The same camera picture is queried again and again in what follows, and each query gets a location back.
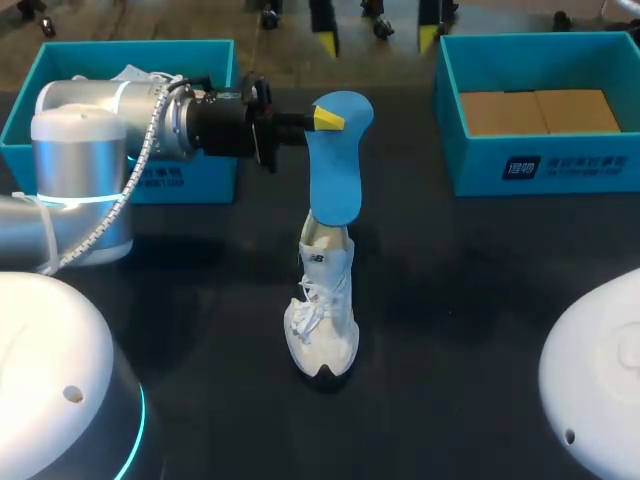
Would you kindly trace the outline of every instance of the black tabletop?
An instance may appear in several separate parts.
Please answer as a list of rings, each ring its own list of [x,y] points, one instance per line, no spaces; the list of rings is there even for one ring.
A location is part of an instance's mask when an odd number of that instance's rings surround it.
[[[171,477],[592,478],[548,426],[538,360],[572,302],[640,265],[640,197],[457,199],[431,87],[360,91],[376,120],[350,226],[360,350],[342,391],[301,382],[284,339],[304,149],[283,148],[274,176],[242,163],[232,205],[136,207],[129,257],[58,275],[148,390]],[[322,93],[274,95],[295,109]],[[0,186],[15,188],[6,172]]]

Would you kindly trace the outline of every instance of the white cable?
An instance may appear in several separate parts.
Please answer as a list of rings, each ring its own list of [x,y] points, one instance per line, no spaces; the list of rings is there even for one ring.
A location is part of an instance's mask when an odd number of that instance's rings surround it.
[[[160,122],[160,114],[162,113],[164,106],[169,98],[169,85],[164,85],[160,94],[158,95],[158,99],[156,100],[155,107],[153,108],[153,114],[151,115],[151,121],[149,126],[147,127],[147,131],[144,135],[144,141],[142,142],[142,149],[140,150],[140,155],[138,156],[138,160],[136,165],[133,167],[133,172],[131,172],[131,176],[127,181],[124,189],[122,190],[121,196],[114,202],[111,206],[105,217],[102,219],[100,224],[95,228],[95,230],[82,242],[80,245],[75,247],[70,252],[65,253],[60,260],[59,268],[66,266],[67,264],[73,262],[77,258],[84,255],[95,243],[104,235],[104,232],[111,226],[111,224],[118,218],[118,215],[125,207],[131,194],[133,193],[133,189],[138,184],[140,180],[140,176],[142,175],[142,171],[144,170],[147,161],[149,160],[149,155],[151,153],[151,145],[156,136],[156,131],[158,128],[158,123]],[[47,270],[41,272],[45,275],[53,275],[55,271]]]
[[[47,249],[49,251],[49,260],[47,263],[38,267],[38,273],[43,275],[55,274],[60,269],[60,257],[58,256],[58,242],[56,241],[56,232],[53,229],[53,222],[51,221],[49,209],[44,202],[35,195],[25,195],[22,192],[13,192],[11,196],[14,198],[22,198],[25,201],[31,201],[38,207],[40,216],[42,217],[45,238],[47,240]]]

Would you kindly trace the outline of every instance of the silver robot arm segment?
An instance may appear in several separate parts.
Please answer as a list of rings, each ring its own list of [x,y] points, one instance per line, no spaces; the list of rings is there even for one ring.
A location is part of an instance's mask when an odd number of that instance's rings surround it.
[[[192,84],[203,90],[196,94]],[[280,144],[306,145],[314,111],[275,111],[269,85],[256,74],[235,90],[214,90],[208,77],[168,86],[52,82],[40,92],[31,128],[42,203],[0,197],[0,267],[38,268],[49,259],[52,237],[62,265],[117,260],[131,248],[126,200],[147,159],[187,161],[202,151],[254,157],[275,173]],[[128,156],[138,158],[130,178]]]
[[[31,134],[36,201],[46,208],[30,199],[0,197],[0,265],[14,270],[33,270],[49,260],[47,228],[59,253],[86,238],[117,200],[128,172],[125,127],[106,110],[48,110],[34,117]],[[76,264],[110,262],[128,253],[128,209]]]

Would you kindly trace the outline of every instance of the cardboard box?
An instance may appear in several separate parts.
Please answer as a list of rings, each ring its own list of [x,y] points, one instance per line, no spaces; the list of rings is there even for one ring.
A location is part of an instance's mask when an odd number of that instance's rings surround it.
[[[547,133],[533,92],[479,92],[460,95],[473,136]]]
[[[535,92],[549,133],[620,133],[602,90]]]
[[[640,50],[625,32],[443,36],[434,109],[455,194],[640,192],[639,78]],[[508,125],[503,133],[474,135],[478,130],[473,115],[466,114],[471,98],[466,94],[498,92],[490,97],[503,101],[509,94],[502,97],[500,92],[540,90],[564,90],[560,97],[569,97],[550,102],[554,108],[565,102],[557,112],[547,108],[547,115],[564,116],[562,122],[550,122],[556,131],[513,134]],[[602,93],[567,93],[576,90]],[[486,98],[473,101],[480,104]],[[585,115],[580,110],[585,107],[600,113]],[[613,131],[612,117],[619,131]],[[595,128],[606,130],[558,133],[567,132],[567,121],[571,130],[593,129],[595,121],[602,122]],[[495,122],[488,122],[493,131]]]

